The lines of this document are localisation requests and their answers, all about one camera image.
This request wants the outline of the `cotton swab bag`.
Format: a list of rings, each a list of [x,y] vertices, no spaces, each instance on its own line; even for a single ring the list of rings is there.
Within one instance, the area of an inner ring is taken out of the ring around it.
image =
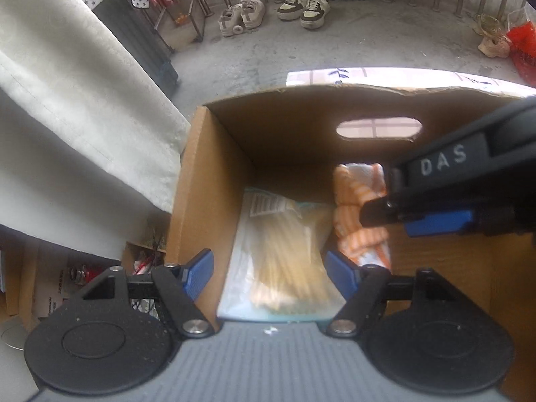
[[[325,321],[344,304],[323,265],[333,206],[244,192],[217,308],[220,320]]]

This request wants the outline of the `checked floral tablecloth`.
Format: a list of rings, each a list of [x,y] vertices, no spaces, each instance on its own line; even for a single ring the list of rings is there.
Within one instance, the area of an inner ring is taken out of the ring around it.
[[[287,74],[286,85],[367,85],[402,91],[469,88],[481,92],[526,98],[535,89],[475,74],[443,70],[401,67],[348,67],[294,71]],[[409,117],[350,120],[339,124],[336,132],[350,140],[413,139],[421,133],[422,124]]]

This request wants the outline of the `tan slippers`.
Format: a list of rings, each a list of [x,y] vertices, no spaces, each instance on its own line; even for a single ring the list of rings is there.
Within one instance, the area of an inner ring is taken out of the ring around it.
[[[486,14],[476,15],[475,20],[473,31],[482,37],[478,49],[490,58],[507,58],[511,43],[500,21]]]

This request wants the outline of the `red plastic bag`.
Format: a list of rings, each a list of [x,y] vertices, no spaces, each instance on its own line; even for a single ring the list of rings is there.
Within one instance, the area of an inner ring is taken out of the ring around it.
[[[536,86],[536,33],[535,24],[528,21],[507,32],[511,43],[510,57],[522,80]]]

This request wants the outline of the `brown cardboard box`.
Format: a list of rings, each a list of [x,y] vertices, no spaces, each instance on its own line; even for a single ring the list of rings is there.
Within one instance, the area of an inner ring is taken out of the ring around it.
[[[348,162],[388,164],[534,90],[395,89],[309,85],[201,106],[182,159],[167,258],[184,263],[209,248],[215,271],[197,299],[215,321],[246,187],[295,201],[333,201],[333,171]],[[535,398],[535,248],[528,235],[412,239],[389,229],[393,271],[437,270],[513,337],[503,391]]]

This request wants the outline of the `white curtain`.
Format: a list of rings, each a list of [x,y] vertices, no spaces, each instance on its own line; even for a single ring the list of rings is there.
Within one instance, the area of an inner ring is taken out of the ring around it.
[[[172,210],[188,120],[83,0],[1,0],[1,223],[113,260]]]

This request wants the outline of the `beige sneaker pair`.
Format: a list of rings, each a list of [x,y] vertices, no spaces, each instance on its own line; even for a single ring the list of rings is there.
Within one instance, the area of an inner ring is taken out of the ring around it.
[[[246,30],[261,26],[265,15],[265,4],[261,0],[241,0],[222,11],[218,24],[223,37],[241,35]]]

